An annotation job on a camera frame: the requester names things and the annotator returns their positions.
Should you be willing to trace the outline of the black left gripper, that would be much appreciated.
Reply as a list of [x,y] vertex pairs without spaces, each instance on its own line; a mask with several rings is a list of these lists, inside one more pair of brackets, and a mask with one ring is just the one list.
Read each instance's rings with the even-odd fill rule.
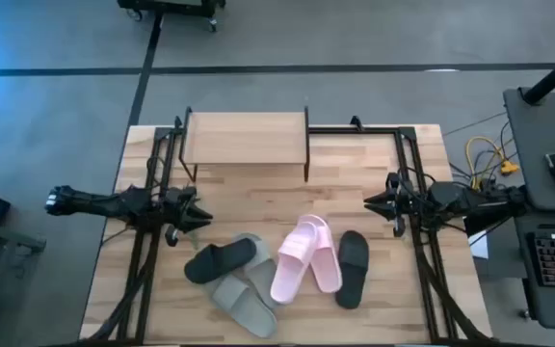
[[186,233],[210,225],[211,222],[208,220],[186,221],[188,206],[190,217],[197,219],[213,218],[210,213],[196,205],[198,201],[195,199],[196,194],[197,189],[194,186],[169,188],[161,199],[162,221]]

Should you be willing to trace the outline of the white paper sheet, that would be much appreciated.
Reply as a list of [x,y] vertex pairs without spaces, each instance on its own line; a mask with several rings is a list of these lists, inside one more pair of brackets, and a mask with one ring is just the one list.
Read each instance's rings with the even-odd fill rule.
[[489,258],[487,234],[486,230],[482,230],[468,237],[469,248],[473,257],[481,259]]

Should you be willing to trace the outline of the black aluminium rig frame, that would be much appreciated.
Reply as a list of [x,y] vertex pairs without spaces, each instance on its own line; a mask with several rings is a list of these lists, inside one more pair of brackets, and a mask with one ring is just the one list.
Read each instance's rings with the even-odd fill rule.
[[324,218],[334,237],[360,232],[370,247],[370,267],[358,308],[339,307],[304,276],[293,303],[275,309],[277,345],[426,343],[430,336],[415,252],[409,235],[395,237],[392,224],[367,210],[388,173],[422,166],[429,180],[447,180],[450,170],[440,129],[427,125],[322,127],[309,138],[308,167],[300,165],[196,166],[199,206],[212,223],[170,247],[158,248],[145,320],[134,302],[125,334],[111,343],[145,345],[253,344],[256,337],[215,307],[203,288],[186,280],[183,268],[196,250],[224,245],[241,233],[258,235],[276,251],[303,214]]

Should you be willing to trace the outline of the grey slide sandal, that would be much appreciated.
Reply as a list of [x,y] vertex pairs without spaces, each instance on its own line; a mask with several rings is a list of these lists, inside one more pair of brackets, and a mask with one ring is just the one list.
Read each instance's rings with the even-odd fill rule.
[[278,302],[271,297],[271,286],[277,270],[277,264],[272,258],[269,246],[257,235],[242,233],[234,238],[234,241],[250,239],[256,246],[256,254],[248,263],[235,271],[252,285],[262,302],[270,309],[276,308]]
[[211,303],[249,333],[269,338],[277,329],[273,311],[256,292],[234,275],[226,275],[203,286]]

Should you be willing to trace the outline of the pink slide sandal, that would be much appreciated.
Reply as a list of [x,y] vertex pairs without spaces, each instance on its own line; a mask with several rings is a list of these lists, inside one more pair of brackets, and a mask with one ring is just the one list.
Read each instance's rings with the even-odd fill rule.
[[312,254],[316,249],[318,230],[309,222],[301,222],[284,238],[277,251],[277,269],[271,285],[271,297],[282,305],[294,301]]
[[317,230],[317,241],[310,265],[320,291],[337,292],[342,286],[342,275],[329,225],[321,217],[311,214],[303,215],[299,221],[310,223]]

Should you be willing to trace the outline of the black slide sandal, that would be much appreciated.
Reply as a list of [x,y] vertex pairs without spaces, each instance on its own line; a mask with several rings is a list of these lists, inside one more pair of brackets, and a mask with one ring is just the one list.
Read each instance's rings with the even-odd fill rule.
[[244,266],[255,255],[255,243],[249,238],[224,246],[209,244],[185,264],[184,274],[192,283],[205,284]]
[[342,286],[335,293],[340,307],[355,309],[359,306],[369,268],[369,253],[369,245],[362,234],[347,230],[342,235],[338,250]]

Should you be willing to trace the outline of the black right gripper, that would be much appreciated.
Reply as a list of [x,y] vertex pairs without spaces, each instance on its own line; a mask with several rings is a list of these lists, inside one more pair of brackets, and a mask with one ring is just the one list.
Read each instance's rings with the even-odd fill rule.
[[403,214],[417,213],[425,206],[425,201],[417,193],[412,182],[398,173],[389,173],[385,181],[386,191],[364,199],[364,207],[393,221]]

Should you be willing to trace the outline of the grey desk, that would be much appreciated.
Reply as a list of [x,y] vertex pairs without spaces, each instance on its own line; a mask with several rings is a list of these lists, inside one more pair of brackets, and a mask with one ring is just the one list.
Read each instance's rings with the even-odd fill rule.
[[555,329],[555,287],[542,284],[536,263],[534,237],[539,225],[551,225],[543,233],[555,233],[555,176],[548,154],[555,154],[555,93],[538,105],[523,100],[522,89],[503,92],[515,148],[525,182],[528,211],[515,218],[517,238],[524,259],[527,279],[525,292],[532,318],[548,329]]

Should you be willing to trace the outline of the wooden shelf with black frame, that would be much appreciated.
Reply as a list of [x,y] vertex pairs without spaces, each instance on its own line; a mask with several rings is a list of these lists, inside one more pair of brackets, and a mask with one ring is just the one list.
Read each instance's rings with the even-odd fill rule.
[[178,159],[189,179],[199,166],[301,165],[309,178],[308,108],[300,112],[185,111]]

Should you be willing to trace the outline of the black wheeled cart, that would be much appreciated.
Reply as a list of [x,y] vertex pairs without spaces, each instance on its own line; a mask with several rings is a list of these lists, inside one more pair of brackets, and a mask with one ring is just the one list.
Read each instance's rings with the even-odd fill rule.
[[211,33],[217,32],[217,9],[224,9],[226,0],[117,0],[118,5],[136,21],[141,21],[143,12],[176,13],[205,18]]

